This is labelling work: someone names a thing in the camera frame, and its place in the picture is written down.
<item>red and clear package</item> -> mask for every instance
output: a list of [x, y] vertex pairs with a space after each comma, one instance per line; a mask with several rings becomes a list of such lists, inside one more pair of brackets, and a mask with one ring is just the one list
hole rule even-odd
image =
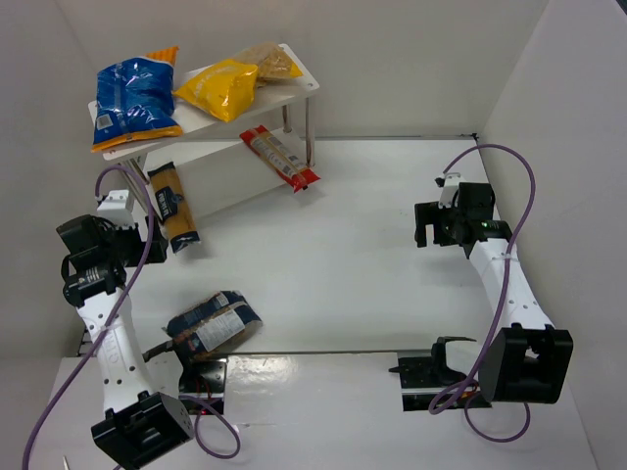
[[260, 159], [274, 168], [294, 188], [295, 193], [320, 179], [262, 125], [248, 129], [239, 136]]

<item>black and brown package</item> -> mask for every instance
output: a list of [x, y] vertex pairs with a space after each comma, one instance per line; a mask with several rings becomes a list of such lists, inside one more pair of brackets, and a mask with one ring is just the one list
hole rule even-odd
[[261, 326], [240, 292], [220, 291], [170, 320], [166, 333], [178, 353], [199, 362], [233, 352]]
[[200, 237], [174, 164], [170, 162], [148, 171], [148, 177], [150, 177], [159, 212], [168, 231], [172, 251], [177, 253], [187, 245], [200, 243]]

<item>food package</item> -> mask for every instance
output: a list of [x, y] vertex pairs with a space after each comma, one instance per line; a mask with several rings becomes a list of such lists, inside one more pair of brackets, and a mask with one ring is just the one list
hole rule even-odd
[[253, 104], [258, 70], [256, 65], [226, 59], [198, 73], [174, 95], [229, 122]]
[[194, 219], [185, 200], [183, 188], [172, 162], [148, 171], [162, 220], [176, 254], [187, 245], [200, 243]]
[[295, 193], [320, 179], [262, 125], [248, 129], [239, 136], [260, 159], [294, 188]]
[[166, 333], [192, 362], [231, 353], [250, 338], [262, 320], [238, 291], [220, 291], [169, 321]]
[[92, 152], [123, 142], [181, 135], [171, 118], [178, 47], [113, 64], [98, 73], [98, 114]]
[[303, 76], [290, 56], [273, 42], [249, 47], [233, 56], [232, 59], [242, 64], [258, 66], [258, 79], [261, 80], [283, 80]]

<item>yellow bag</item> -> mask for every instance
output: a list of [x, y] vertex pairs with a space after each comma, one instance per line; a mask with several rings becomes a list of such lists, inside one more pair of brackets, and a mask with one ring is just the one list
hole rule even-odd
[[226, 59], [201, 71], [174, 95], [229, 122], [244, 113], [255, 100], [258, 71], [256, 65]]
[[292, 58], [278, 44], [265, 42], [249, 47], [232, 57], [242, 64], [255, 64], [259, 67], [261, 80], [282, 80], [303, 76]]

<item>shelf leg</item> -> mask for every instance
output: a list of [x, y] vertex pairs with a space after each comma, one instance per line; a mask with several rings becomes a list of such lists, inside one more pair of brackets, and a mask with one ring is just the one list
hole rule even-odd
[[314, 97], [305, 98], [305, 142], [307, 146], [307, 166], [315, 165], [315, 101]]
[[[125, 166], [131, 171], [135, 172], [142, 179], [142, 181], [144, 181], [145, 185], [148, 185], [150, 183], [150, 181], [148, 181], [148, 178], [144, 175], [144, 171], [141, 169], [140, 164], [136, 162], [135, 160], [122, 162], [120, 163], [120, 165]], [[135, 180], [131, 178], [130, 176], [128, 176], [126, 173], [122, 172], [121, 174], [122, 174], [122, 177], [124, 178], [124, 181], [126, 181], [126, 185], [128, 186], [128, 190], [130, 191], [130, 194], [133, 195], [133, 197], [139, 203], [141, 208], [146, 213], [148, 213], [148, 206], [146, 205], [146, 202], [144, 201], [144, 193], [142, 193], [141, 188], [139, 188]], [[161, 225], [163, 225], [164, 222], [161, 219], [161, 215], [159, 214], [159, 211], [157, 211], [154, 207], [152, 207], [152, 209], [153, 209], [153, 214], [155, 215], [155, 219]]]
[[292, 131], [292, 113], [290, 105], [283, 106], [283, 132], [286, 134]]

